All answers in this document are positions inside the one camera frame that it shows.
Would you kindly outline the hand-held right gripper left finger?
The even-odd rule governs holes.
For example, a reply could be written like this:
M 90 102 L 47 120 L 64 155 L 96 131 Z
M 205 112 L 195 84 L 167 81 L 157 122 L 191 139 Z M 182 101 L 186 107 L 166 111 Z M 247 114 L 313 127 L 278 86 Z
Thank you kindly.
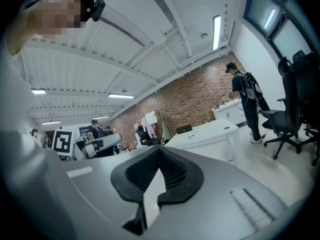
M 142 234 L 160 214 L 158 196 L 160 195 L 160 170 L 156 171 L 150 185 L 143 194 L 142 206 L 123 200 L 114 189 L 111 173 L 119 164 L 148 151 L 148 148 L 113 156 L 64 162 L 75 186 L 84 197 L 113 225 Z

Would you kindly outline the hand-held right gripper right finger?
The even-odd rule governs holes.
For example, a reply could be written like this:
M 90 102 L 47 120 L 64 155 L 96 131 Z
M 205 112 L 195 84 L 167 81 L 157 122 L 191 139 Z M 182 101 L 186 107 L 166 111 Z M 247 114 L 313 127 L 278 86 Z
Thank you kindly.
M 197 164 L 201 188 L 188 201 L 164 205 L 149 228 L 150 240 L 273 240 L 287 210 L 268 187 L 228 162 L 177 148 Z

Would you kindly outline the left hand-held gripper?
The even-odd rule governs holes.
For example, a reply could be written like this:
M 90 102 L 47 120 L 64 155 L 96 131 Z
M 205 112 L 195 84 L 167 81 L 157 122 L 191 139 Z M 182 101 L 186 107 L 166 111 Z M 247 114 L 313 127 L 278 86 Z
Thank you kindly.
M 76 138 L 74 131 L 56 129 L 53 136 L 52 149 L 62 158 L 66 159 L 90 159 L 99 151 L 108 149 L 118 144 L 122 136 L 118 133 L 106 135 L 89 141 L 86 137 Z

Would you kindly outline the black office chair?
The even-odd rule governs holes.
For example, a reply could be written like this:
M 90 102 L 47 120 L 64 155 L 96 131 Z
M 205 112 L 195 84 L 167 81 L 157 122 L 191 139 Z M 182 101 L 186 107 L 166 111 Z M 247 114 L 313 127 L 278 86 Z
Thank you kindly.
M 301 120 L 309 137 L 298 145 L 316 142 L 316 156 L 311 163 L 316 166 L 320 156 L 320 63 L 313 52 L 305 54 L 302 50 L 292 58 Z
M 277 138 L 267 140 L 263 143 L 266 147 L 267 144 L 279 142 L 278 150 L 276 151 L 273 159 L 276 160 L 284 145 L 288 143 L 295 147 L 296 153 L 301 152 L 301 147 L 298 143 L 291 140 L 292 137 L 297 138 L 298 131 L 301 127 L 300 112 L 298 105 L 298 94 L 295 75 L 291 70 L 291 62 L 283 57 L 278 63 L 278 72 L 282 76 L 282 84 L 285 92 L 284 102 L 285 110 L 268 110 L 261 111 L 260 113 L 267 119 L 262 126 L 265 129 L 272 130 Z
M 142 125 L 139 125 L 137 127 L 136 133 L 138 134 L 139 141 L 142 146 L 153 146 L 156 139 L 151 138 L 147 131 L 144 131 L 144 128 Z

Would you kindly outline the clothes rack with white board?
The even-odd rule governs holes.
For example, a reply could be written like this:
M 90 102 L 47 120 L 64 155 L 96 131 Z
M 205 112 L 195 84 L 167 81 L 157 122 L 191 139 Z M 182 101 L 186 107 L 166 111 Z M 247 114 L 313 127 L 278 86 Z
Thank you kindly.
M 155 111 L 151 111 L 141 117 L 139 120 L 143 131 L 148 134 L 150 138 L 157 139 L 156 124 L 158 123 L 157 115 Z

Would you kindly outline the white table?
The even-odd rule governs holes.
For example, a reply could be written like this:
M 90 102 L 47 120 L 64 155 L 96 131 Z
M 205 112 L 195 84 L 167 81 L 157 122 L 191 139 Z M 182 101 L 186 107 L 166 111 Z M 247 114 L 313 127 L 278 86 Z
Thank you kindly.
M 165 147 L 234 164 L 243 158 L 239 127 L 224 118 L 196 126 L 192 131 L 176 134 Z

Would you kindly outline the green ironing board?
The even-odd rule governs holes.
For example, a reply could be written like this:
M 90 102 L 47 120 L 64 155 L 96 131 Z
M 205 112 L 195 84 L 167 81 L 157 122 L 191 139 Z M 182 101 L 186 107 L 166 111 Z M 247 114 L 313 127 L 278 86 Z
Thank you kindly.
M 161 117 L 161 126 L 162 126 L 161 143 L 165 145 L 172 139 L 172 133 L 166 121 L 166 118 L 162 114 L 160 115 L 160 117 Z

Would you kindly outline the black box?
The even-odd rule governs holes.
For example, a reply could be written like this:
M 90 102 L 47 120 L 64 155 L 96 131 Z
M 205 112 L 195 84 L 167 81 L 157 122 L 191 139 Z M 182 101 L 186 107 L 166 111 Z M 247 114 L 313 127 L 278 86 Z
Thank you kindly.
M 191 124 L 187 124 L 187 125 L 184 125 L 184 126 L 181 126 L 181 127 L 177 128 L 176 129 L 176 133 L 178 135 L 180 135 L 180 134 L 183 134 L 183 133 L 190 132 L 192 130 L 193 130 L 192 125 Z

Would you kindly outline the white cabinet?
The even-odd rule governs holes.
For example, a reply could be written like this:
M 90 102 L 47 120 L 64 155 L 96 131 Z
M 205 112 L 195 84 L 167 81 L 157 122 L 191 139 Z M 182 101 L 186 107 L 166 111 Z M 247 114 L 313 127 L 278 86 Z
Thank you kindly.
M 234 125 L 246 122 L 241 99 L 234 99 L 211 109 L 216 120 L 226 119 Z

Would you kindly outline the person's light grey shirt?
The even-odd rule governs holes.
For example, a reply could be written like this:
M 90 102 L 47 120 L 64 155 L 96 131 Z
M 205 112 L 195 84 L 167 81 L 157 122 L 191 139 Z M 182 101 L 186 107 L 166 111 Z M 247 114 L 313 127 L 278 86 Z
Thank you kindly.
M 33 94 L 0 46 L 0 178 L 22 213 L 50 240 L 116 240 L 120 229 L 72 183 L 54 151 L 19 129 Z

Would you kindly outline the dark framed window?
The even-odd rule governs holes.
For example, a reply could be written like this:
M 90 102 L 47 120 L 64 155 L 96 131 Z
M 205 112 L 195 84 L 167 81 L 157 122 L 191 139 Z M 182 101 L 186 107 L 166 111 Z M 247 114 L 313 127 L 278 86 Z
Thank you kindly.
M 279 59 L 302 51 L 320 60 L 320 40 L 297 0 L 246 0 L 243 18 L 272 47 Z

